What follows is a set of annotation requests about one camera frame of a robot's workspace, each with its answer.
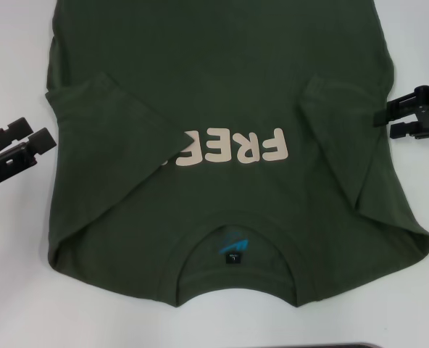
black object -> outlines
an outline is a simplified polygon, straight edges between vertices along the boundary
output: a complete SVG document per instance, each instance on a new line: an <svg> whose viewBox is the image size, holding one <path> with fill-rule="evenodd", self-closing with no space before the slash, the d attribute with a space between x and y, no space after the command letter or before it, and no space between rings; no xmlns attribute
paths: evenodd
<svg viewBox="0 0 429 348"><path fill-rule="evenodd" d="M368 346L366 344L337 344L333 346L300 346L300 347L281 347L281 348L377 348L376 346Z"/></svg>
<svg viewBox="0 0 429 348"><path fill-rule="evenodd" d="M228 265L240 265L242 263L242 253L228 252L226 254L226 263Z"/></svg>
<svg viewBox="0 0 429 348"><path fill-rule="evenodd" d="M27 142L19 143L0 154L0 183L36 165L36 154L44 154L57 145L46 128L33 134L26 119L20 118L10 123L8 129L0 128L0 151L10 146L13 141L20 141L27 136Z"/></svg>
<svg viewBox="0 0 429 348"><path fill-rule="evenodd" d="M417 122L397 123L390 128L392 139L407 134L416 139L429 138L429 86L417 87L412 94L387 103L387 109L374 116L374 126L381 127L389 122L416 114Z"/></svg>

olive green t-shirt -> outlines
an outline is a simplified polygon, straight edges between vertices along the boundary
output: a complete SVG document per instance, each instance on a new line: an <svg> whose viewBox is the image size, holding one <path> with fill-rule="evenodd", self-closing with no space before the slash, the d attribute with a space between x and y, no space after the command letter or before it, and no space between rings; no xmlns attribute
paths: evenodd
<svg viewBox="0 0 429 348"><path fill-rule="evenodd" d="M372 127L393 83L372 0L59 0L49 262L179 306L294 306L429 252Z"/></svg>

folded t-shirt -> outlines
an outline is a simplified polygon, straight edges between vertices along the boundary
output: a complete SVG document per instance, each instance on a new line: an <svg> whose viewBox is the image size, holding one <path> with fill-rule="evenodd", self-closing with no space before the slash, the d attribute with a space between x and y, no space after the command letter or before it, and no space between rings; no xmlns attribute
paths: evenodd
<svg viewBox="0 0 429 348"><path fill-rule="evenodd" d="M393 83L372 0L59 0L49 262L179 306L294 306L429 252L372 127Z"/></svg>

t-shirt sleeve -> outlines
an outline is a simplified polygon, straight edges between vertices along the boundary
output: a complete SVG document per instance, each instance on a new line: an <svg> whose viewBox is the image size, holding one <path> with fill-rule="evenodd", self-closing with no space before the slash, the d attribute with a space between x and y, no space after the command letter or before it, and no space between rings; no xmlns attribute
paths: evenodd
<svg viewBox="0 0 429 348"><path fill-rule="evenodd" d="M415 220L396 177L386 129L373 127L385 102L376 88L314 77L300 107L349 204L366 218L411 231L426 253L429 233Z"/></svg>
<svg viewBox="0 0 429 348"><path fill-rule="evenodd" d="M53 245L111 209L193 142L104 73L50 90L46 98L59 127Z"/></svg>

white surface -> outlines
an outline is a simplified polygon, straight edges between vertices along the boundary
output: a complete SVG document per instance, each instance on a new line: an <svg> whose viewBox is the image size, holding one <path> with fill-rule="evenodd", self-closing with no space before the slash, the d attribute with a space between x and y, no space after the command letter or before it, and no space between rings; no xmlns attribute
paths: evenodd
<svg viewBox="0 0 429 348"><path fill-rule="evenodd" d="M396 65L391 98L429 84L429 0L377 0ZM0 0L0 127L26 117L57 127L46 103L54 0ZM412 209L429 230L429 140L391 143ZM247 290L180 309L67 278L46 261L55 152L0 188L0 347L264 347L365 341L429 347L429 257L324 302L293 308Z"/></svg>

